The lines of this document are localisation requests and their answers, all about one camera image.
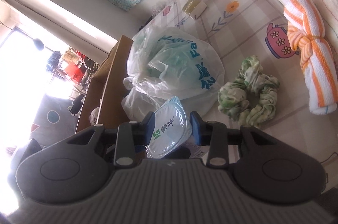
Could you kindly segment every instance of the cardboard box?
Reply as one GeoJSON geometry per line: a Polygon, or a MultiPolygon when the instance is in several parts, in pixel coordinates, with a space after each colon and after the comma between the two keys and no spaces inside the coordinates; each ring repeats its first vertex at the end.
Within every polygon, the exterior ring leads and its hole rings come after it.
{"type": "Polygon", "coordinates": [[[133,41],[122,35],[119,42],[110,51],[108,58],[92,77],[76,132],[90,127],[89,116],[93,109],[100,106],[97,123],[104,124],[107,129],[117,128],[129,119],[121,102],[128,94],[123,85],[127,77],[127,60],[133,41]]]}

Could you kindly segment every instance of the orange and white striped cloth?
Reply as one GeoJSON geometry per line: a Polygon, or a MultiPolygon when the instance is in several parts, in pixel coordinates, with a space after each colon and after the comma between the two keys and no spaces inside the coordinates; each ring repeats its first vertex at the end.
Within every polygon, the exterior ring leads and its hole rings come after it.
{"type": "Polygon", "coordinates": [[[284,8],[291,49],[301,51],[300,67],[310,91],[310,111],[327,114],[337,109],[338,83],[332,51],[324,39],[322,17],[312,0],[290,0],[284,8]]]}

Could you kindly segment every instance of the ribbed gray panel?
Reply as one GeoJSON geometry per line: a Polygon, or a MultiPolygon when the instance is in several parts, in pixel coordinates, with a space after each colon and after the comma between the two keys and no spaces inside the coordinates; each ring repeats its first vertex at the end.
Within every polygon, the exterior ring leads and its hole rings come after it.
{"type": "Polygon", "coordinates": [[[118,171],[87,200],[65,206],[27,200],[9,219],[15,224],[329,224],[333,220],[314,202],[285,207],[257,201],[236,188],[226,172],[208,169],[198,159],[174,164],[143,160],[137,168],[118,171]]]}

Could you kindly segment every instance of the green and white packet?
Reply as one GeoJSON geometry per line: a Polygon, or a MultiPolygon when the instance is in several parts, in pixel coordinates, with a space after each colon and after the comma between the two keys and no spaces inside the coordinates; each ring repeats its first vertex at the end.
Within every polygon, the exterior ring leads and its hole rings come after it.
{"type": "Polygon", "coordinates": [[[162,158],[192,134],[192,126],[178,97],[173,97],[155,111],[155,129],[146,146],[148,158],[162,158]]]}

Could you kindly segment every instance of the knotted towel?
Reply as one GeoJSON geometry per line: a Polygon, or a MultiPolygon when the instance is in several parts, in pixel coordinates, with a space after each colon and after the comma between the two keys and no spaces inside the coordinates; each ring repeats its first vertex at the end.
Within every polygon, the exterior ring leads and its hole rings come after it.
{"type": "Polygon", "coordinates": [[[301,51],[300,67],[310,91],[310,111],[327,114],[337,108],[338,83],[332,51],[324,39],[322,17],[312,0],[290,0],[284,16],[289,20],[291,49],[301,51]]]}
{"type": "Polygon", "coordinates": [[[235,81],[226,83],[218,93],[219,111],[239,125],[257,128],[262,122],[272,119],[276,111],[279,81],[262,71],[256,56],[244,59],[235,81]],[[258,104],[251,110],[248,109],[250,103],[246,99],[247,92],[260,96],[258,104]]]}

